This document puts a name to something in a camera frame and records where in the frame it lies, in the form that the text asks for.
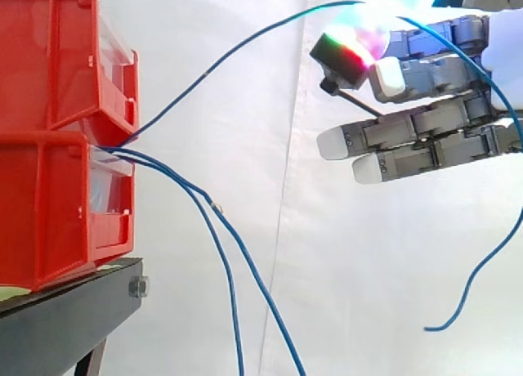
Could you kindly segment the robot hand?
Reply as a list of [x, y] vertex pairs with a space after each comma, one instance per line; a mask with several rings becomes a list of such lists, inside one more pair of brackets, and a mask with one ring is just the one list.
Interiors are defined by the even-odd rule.
[[370, 0], [311, 49], [321, 88], [400, 107], [319, 134], [323, 159], [350, 159], [376, 184], [522, 150], [522, 0]]

